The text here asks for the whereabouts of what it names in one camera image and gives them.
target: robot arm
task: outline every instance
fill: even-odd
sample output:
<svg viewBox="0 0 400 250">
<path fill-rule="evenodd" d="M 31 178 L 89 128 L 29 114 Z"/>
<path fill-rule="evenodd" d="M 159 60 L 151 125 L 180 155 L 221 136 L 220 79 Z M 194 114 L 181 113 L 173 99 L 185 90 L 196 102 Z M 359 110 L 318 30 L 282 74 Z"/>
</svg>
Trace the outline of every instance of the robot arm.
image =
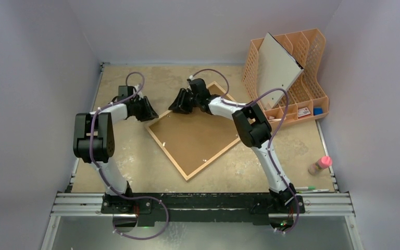
<svg viewBox="0 0 400 250">
<path fill-rule="evenodd" d="M 188 114 L 193 107 L 199 107 L 210 115 L 233 120 L 243 144 L 250 147 L 258 157 L 268 179 L 271 195 L 279 205 L 287 205 L 293 199 L 296 191 L 281 168 L 273 146 L 271 148 L 268 146 L 272 128 L 260 107 L 256 103 L 246 105 L 228 100 L 223 102 L 220 96 L 209 93 L 203 79 L 194 79 L 189 81 L 189 84 L 191 89 L 181 89 L 169 109 L 175 113 Z M 269 158 L 269 150 L 271 150 L 271 156 L 277 168 Z M 294 194 L 289 191 L 283 179 Z"/>
<path fill-rule="evenodd" d="M 136 88 L 132 86 L 119 86 L 117 100 L 121 101 L 133 95 L 135 90 Z M 85 163 L 90 163 L 95 170 L 103 171 L 106 180 L 115 190 L 127 194 L 130 190 L 128 182 L 120 173 L 115 161 L 111 159 L 115 150 L 113 124 L 131 116 L 135 116 L 139 121 L 148 121 L 157 118 L 158 115 L 151 107 L 148 98 L 140 92 L 128 101 L 113 105 L 100 112 L 96 117 L 93 141 L 94 159 L 101 167 L 98 169 L 90 159 L 91 120 L 94 114 L 95 112 L 76 115 L 73 140 L 74 155 L 82 158 Z M 108 186 L 105 187 L 105 191 L 109 195 L 115 195 Z"/>
</svg>

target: pen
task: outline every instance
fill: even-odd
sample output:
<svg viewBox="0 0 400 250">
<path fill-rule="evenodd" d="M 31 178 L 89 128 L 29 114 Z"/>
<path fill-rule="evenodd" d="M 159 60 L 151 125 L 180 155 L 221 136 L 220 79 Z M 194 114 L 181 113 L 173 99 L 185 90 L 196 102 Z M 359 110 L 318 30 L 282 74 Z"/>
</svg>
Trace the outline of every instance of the pen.
<svg viewBox="0 0 400 250">
<path fill-rule="evenodd" d="M 298 191 L 300 194 L 308 194 L 308 193 L 322 193 L 322 192 L 328 192 L 328 189 L 314 189 L 314 190 L 308 190 L 308 191 Z"/>
<path fill-rule="evenodd" d="M 314 190 L 315 186 L 299 186 L 296 187 L 295 190 L 297 191 L 307 191 L 307 190 Z"/>
</svg>

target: beige table surface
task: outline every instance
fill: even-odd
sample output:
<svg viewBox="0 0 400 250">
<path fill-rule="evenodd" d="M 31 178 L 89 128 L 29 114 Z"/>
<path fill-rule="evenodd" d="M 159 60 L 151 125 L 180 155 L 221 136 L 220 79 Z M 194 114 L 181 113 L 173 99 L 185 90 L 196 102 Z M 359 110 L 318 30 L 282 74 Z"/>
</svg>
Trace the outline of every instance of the beige table surface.
<svg viewBox="0 0 400 250">
<path fill-rule="evenodd" d="M 148 96 L 155 111 L 162 114 L 174 101 L 179 89 L 187 87 L 186 78 L 206 67 L 217 69 L 228 78 L 230 94 L 238 102 L 250 101 L 241 83 L 242 66 L 106 66 L 95 107 L 110 102 L 117 95 L 118 86 L 125 83 L 127 74 L 139 71 L 146 77 L 143 94 Z M 216 81 L 226 89 L 225 82 L 213 72 L 202 72 L 198 77 L 207 84 Z M 130 77 L 129 85 L 138 83 L 139 76 Z M 146 131 L 144 123 L 129 118 L 115 124 L 114 133 L 114 160 L 133 192 L 268 191 L 268 182 L 257 157 L 241 142 L 187 182 Z M 328 170 L 318 176 L 307 172 L 310 164 L 324 156 L 314 121 L 281 129 L 273 143 L 284 171 L 296 187 L 314 185 L 318 189 L 334 190 Z M 96 171 L 82 160 L 78 164 L 72 192 L 104 192 Z"/>
</svg>

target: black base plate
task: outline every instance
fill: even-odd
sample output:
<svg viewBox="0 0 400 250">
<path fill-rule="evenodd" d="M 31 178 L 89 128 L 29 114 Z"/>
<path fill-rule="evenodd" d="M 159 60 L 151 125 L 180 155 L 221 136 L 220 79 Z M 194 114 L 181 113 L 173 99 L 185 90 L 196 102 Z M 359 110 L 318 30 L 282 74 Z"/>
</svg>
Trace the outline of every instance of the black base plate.
<svg viewBox="0 0 400 250">
<path fill-rule="evenodd" d="M 289 214 L 293 199 L 285 207 L 277 207 L 269 193 L 134 193 L 134 197 L 152 196 L 161 200 L 169 210 L 170 221 L 179 222 L 252 222 L 269 225 L 269 214 Z M 297 195 L 300 213 L 304 213 L 303 198 Z M 110 197 L 109 206 L 103 206 L 103 214 L 133 214 L 139 212 L 137 226 L 152 227 L 156 221 L 165 221 L 162 205 L 152 199 L 126 201 Z"/>
</svg>

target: white wall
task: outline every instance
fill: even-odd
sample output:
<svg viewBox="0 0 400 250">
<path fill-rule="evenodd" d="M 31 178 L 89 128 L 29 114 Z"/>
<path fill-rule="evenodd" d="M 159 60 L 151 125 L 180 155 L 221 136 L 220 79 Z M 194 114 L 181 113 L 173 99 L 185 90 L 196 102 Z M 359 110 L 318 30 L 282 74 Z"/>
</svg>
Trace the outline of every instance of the white wall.
<svg viewBox="0 0 400 250">
<path fill-rule="evenodd" d="M 322 128 L 366 249 L 400 249 L 400 1 L 342 1 L 324 32 Z"/>
<path fill-rule="evenodd" d="M 341 0 L 69 0 L 112 63 L 243 63 L 266 32 L 324 29 Z"/>
<path fill-rule="evenodd" d="M 98 77 L 66 0 L 0 1 L 0 249 L 39 249 Z"/>
</svg>

